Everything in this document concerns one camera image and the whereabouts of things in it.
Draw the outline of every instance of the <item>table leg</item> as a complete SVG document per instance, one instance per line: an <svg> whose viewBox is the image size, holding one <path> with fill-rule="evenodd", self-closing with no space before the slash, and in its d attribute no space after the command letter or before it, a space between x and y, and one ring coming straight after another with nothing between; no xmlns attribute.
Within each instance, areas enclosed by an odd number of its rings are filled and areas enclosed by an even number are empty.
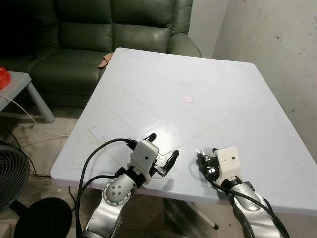
<svg viewBox="0 0 317 238"><path fill-rule="evenodd" d="M36 88L33 86L33 84L29 83L26 86L26 88L27 88L31 98L33 99L36 107L39 109L40 113L42 114L44 120L47 123L52 123L53 121L55 121L54 114L51 112L49 107L46 105L46 103L44 102L44 100L42 99L41 95L36 90Z"/></svg>

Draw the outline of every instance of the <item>fan grille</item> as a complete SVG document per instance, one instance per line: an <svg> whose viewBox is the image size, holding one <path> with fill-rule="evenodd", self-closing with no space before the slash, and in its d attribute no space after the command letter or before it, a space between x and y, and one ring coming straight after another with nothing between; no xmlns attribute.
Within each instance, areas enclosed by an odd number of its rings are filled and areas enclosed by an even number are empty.
<svg viewBox="0 0 317 238"><path fill-rule="evenodd" d="M0 213L21 194L30 173L25 154L0 140Z"/></svg>

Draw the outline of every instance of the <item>white wall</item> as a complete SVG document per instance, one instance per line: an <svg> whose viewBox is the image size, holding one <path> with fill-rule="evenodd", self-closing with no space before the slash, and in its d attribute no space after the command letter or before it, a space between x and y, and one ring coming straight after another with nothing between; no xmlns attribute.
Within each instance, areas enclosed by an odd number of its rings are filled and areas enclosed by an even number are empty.
<svg viewBox="0 0 317 238"><path fill-rule="evenodd" d="M231 0L214 51L257 66L315 161L316 27L317 0Z"/></svg>
<svg viewBox="0 0 317 238"><path fill-rule="evenodd" d="M230 0L194 0L188 35L211 58Z"/></svg>

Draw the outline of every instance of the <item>electric fan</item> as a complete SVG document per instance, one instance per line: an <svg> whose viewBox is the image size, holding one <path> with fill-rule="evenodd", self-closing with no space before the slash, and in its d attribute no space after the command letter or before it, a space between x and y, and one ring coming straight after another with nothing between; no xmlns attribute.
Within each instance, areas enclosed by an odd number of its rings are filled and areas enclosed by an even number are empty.
<svg viewBox="0 0 317 238"><path fill-rule="evenodd" d="M64 238L70 228L69 205L59 198L42 199L29 208L17 201L30 173L28 157L0 139L0 213L12 209L20 216L14 238Z"/></svg>

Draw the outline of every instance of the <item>white table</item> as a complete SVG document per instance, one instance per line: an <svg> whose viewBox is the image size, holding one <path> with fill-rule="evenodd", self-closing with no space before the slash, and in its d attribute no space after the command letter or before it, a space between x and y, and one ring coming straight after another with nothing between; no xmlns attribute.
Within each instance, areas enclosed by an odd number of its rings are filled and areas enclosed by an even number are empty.
<svg viewBox="0 0 317 238"><path fill-rule="evenodd" d="M99 145L152 132L161 157L174 149L180 156L166 177L155 175L139 193L223 202L226 196L220 198L198 171L195 150L234 146L243 180L276 211L316 215L316 164L251 63L118 48L51 176L77 186L86 158ZM109 146L91 160L84 180L126 167L130 153L124 144Z"/></svg>
<svg viewBox="0 0 317 238"><path fill-rule="evenodd" d="M6 96L10 99L14 99L24 88L26 88L36 107L42 114L44 120L47 123L55 121L54 114L48 108L41 95L31 83L30 75L28 73L11 71L9 73L11 75L10 84L0 90L0 112L10 103L10 100L1 96Z"/></svg>

